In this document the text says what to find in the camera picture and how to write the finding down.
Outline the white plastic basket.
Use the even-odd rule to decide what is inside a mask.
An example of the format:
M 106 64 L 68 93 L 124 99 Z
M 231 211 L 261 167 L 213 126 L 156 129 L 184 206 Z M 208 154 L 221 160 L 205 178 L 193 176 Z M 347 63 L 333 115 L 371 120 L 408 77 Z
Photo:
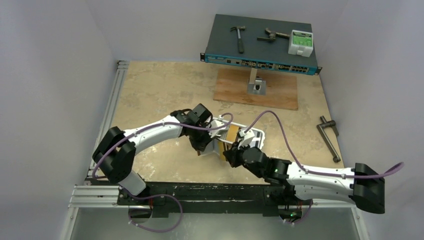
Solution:
M 229 146 L 231 146 L 234 142 L 238 141 L 239 130 L 244 130 L 247 127 L 248 127 L 247 125 L 232 122 L 226 128 L 220 128 L 219 131 L 218 131 L 218 134 L 206 146 L 206 148 L 209 149 L 209 150 L 217 152 L 218 148 L 219 148 L 218 143 L 226 143 Z M 262 149 L 262 147 L 264 146 L 265 138 L 266 138 L 265 132 L 263 130 L 260 130 L 260 129 L 254 128 L 254 127 L 252 127 L 250 130 L 253 132 L 254 138 L 249 143 L 249 146 Z

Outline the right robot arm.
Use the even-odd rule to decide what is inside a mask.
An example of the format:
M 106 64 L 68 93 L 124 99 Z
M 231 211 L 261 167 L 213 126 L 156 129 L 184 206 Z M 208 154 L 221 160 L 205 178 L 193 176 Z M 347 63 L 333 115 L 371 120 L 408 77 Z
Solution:
M 323 199 L 351 203 L 372 214 L 386 211 L 385 179 L 364 163 L 353 168 L 299 166 L 248 146 L 231 147 L 222 154 L 231 167 L 242 166 L 272 186 L 283 186 L 280 196 L 288 204 Z

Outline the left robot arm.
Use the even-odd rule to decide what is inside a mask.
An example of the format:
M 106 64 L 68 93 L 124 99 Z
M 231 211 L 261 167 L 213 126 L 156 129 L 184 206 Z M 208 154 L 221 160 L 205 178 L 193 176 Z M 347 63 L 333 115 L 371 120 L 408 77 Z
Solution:
M 135 156 L 143 150 L 166 140 L 187 136 L 198 152 L 205 150 L 212 138 L 206 131 L 213 114 L 201 103 L 194 109 L 180 109 L 151 124 L 121 130 L 110 128 L 92 154 L 97 168 L 112 184 L 129 192 L 138 205 L 146 203 L 149 191 L 144 179 L 133 170 Z

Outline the brown leather card holder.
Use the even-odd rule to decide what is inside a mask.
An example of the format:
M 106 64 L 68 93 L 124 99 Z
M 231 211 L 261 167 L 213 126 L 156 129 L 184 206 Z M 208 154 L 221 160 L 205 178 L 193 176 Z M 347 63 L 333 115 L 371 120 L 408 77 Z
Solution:
M 197 155 L 198 156 L 206 156 L 206 155 L 210 155 L 210 154 L 215 154 L 218 157 L 219 153 L 218 153 L 218 146 L 217 146 L 217 142 L 221 141 L 220 139 L 213 139 L 211 142 L 209 142 L 204 150 L 197 150 Z

